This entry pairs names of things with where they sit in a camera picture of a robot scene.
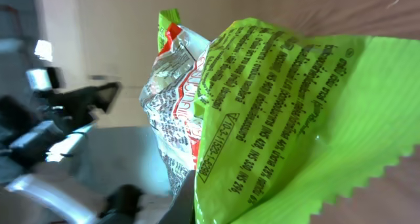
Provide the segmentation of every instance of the beige wall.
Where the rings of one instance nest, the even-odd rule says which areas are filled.
[[[102,127],[147,125],[138,96],[157,55],[158,12],[178,8],[182,23],[213,39],[235,19],[230,0],[41,0],[45,36],[68,88],[89,75],[109,76],[124,88]]]

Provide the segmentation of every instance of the transparent plastic wrapper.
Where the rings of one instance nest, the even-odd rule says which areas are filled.
[[[158,136],[158,148],[176,193],[188,171],[196,168],[202,119],[194,117],[194,96],[203,66],[196,59],[210,42],[174,23],[166,38],[140,102]]]
[[[420,41],[248,18],[202,54],[196,222],[308,223],[420,142]]]
[[[160,53],[163,46],[167,42],[166,31],[169,26],[174,23],[176,25],[181,24],[181,19],[177,9],[168,9],[159,12],[159,20],[157,24],[157,51]]]

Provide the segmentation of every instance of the floor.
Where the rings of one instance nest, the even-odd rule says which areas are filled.
[[[420,39],[418,0],[41,0],[42,35],[54,46],[69,88],[108,80],[125,88],[102,127],[148,123],[138,103],[157,53],[161,9],[179,9],[182,24],[208,39],[232,21],[254,16],[306,35],[369,34]],[[106,76],[94,81],[91,76]],[[387,176],[325,205],[313,223],[418,223],[420,150]]]

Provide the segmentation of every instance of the lime green plastic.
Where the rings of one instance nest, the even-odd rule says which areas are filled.
[[[169,9],[159,12],[158,30],[157,30],[157,51],[160,52],[165,45],[167,38],[165,36],[166,30],[171,25],[180,24],[178,9]]]
[[[210,45],[196,223],[308,223],[420,142],[420,41],[248,18]]]

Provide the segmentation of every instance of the plastic wrapper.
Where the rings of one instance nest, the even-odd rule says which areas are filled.
[[[248,18],[202,54],[196,223],[308,223],[420,142],[420,41]]]
[[[196,168],[202,125],[202,119],[194,117],[202,71],[196,59],[209,41],[174,23],[167,28],[166,38],[140,102],[158,136],[171,190],[177,193],[188,171]]]
[[[181,24],[181,19],[177,9],[168,9],[159,12],[159,20],[157,24],[157,51],[160,53],[163,46],[167,42],[166,30],[169,26],[174,23],[176,25]]]

